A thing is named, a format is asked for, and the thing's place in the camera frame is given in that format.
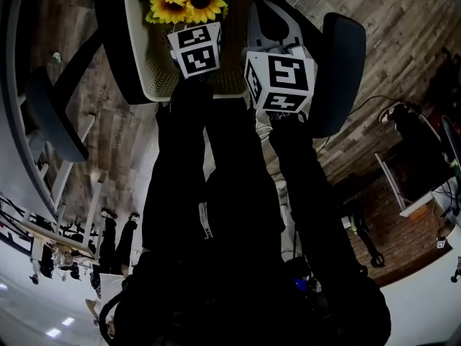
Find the black office chair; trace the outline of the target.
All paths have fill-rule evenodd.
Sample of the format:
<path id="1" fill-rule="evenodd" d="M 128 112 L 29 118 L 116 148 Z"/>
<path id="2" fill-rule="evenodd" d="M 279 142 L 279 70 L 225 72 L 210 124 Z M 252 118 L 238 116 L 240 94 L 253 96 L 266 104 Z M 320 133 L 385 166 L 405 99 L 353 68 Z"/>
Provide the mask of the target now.
<path id="1" fill-rule="evenodd" d="M 313 138 L 337 133 L 354 104 L 364 70 L 366 37 L 363 26 L 337 13 L 324 17 L 323 29 L 312 25 L 285 0 L 268 0 L 282 7 L 301 27 L 306 54 L 315 62 L 315 86 L 309 107 L 307 125 Z M 97 29 L 79 48 L 56 82 L 47 70 L 36 68 L 25 84 L 24 94 L 32 116 L 44 136 L 60 157 L 72 163 L 83 162 L 89 153 L 66 115 L 81 77 L 94 54 L 104 48 L 123 97 L 132 105 L 151 103 L 143 93 L 135 64 L 127 26 L 125 0 L 94 0 Z M 173 32 L 205 24 L 171 25 Z M 212 71 L 191 76 L 205 80 L 212 87 L 212 99 L 206 106 L 205 129 L 212 145 L 223 141 L 219 127 L 235 134 L 236 116 L 231 112 L 239 98 L 214 98 L 209 83 Z"/>

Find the person's left forearm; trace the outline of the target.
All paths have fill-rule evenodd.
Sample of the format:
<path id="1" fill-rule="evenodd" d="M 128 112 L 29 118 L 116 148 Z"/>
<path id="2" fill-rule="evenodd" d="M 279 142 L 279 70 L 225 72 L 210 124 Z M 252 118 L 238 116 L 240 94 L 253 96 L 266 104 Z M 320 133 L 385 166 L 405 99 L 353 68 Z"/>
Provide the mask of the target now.
<path id="1" fill-rule="evenodd" d="M 169 104 L 156 113 L 159 153 L 143 209 L 144 249 L 204 236 L 199 210 L 205 200 L 203 131 L 212 96 L 205 80 L 180 79 Z"/>

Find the person's right forearm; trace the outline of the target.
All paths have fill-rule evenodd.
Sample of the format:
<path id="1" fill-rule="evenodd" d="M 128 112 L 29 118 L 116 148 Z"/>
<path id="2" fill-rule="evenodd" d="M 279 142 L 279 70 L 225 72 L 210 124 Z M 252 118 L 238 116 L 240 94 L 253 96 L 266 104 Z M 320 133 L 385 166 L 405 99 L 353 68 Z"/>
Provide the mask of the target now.
<path id="1" fill-rule="evenodd" d="M 295 113 L 268 113 L 269 142 L 287 183 L 291 216 L 305 256 L 314 270 L 360 272 L 333 188 L 313 148 L 306 122 Z"/>

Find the beige perforated plastic basket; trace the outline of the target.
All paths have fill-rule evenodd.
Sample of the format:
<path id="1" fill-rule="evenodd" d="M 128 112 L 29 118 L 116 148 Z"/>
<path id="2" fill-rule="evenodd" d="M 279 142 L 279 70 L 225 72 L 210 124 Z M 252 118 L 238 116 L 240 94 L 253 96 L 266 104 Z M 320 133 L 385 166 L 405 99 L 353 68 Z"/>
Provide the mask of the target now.
<path id="1" fill-rule="evenodd" d="M 251 0 L 229 0 L 221 23 L 223 51 L 220 68 L 209 76 L 214 98 L 239 98 L 248 94 L 241 69 Z M 171 25 L 146 22 L 148 7 L 139 0 L 125 0 L 127 26 L 144 95 L 152 102 L 166 101 L 177 85 L 180 69 L 171 57 L 167 34 Z"/>

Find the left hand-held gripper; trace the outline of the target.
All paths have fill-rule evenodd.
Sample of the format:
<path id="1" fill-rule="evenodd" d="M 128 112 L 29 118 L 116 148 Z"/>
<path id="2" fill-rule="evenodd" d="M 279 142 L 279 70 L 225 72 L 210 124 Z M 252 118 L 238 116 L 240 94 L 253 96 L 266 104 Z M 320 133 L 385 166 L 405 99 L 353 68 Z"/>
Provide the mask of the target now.
<path id="1" fill-rule="evenodd" d="M 172 58 L 185 79 L 220 68 L 222 30 L 219 22 L 173 32 L 167 38 Z"/>

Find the person's black jacket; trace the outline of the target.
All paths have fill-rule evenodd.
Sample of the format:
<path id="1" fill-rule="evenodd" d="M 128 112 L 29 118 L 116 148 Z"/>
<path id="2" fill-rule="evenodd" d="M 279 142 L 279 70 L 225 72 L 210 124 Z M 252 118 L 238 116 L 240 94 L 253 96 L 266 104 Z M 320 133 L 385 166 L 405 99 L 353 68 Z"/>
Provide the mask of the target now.
<path id="1" fill-rule="evenodd" d="M 385 346 L 385 297 L 360 272 L 314 270 L 333 324 L 319 326 L 282 259 L 284 223 L 254 117 L 231 107 L 238 127 L 206 129 L 201 239 L 144 249 L 115 310 L 111 346 Z"/>

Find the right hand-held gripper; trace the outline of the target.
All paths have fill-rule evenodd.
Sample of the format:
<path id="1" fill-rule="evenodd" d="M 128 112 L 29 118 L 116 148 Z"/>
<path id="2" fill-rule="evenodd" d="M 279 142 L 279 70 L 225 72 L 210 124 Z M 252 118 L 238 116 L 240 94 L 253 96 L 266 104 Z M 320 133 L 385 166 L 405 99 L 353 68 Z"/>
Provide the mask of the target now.
<path id="1" fill-rule="evenodd" d="M 254 107 L 301 111 L 313 97 L 315 62 L 306 54 L 298 22 L 271 1 L 253 0 L 246 39 L 243 77 Z"/>

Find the white desk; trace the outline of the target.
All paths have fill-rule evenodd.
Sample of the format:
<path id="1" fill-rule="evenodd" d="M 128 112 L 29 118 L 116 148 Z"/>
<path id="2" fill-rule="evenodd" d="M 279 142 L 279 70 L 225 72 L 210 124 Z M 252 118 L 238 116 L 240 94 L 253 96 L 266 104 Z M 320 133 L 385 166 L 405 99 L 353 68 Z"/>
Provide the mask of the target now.
<path id="1" fill-rule="evenodd" d="M 458 176 L 453 176 L 442 185 L 431 188 L 418 200 L 410 203 L 401 195 L 397 182 L 387 164 L 381 159 L 378 153 L 375 153 L 375 157 L 384 171 L 397 199 L 400 207 L 400 215 L 404 218 L 408 218 L 430 202 L 438 205 L 445 214 L 444 217 L 455 225 L 449 234 L 444 235 L 446 237 L 445 241 L 447 241 L 455 253 L 461 257 L 461 179 Z"/>

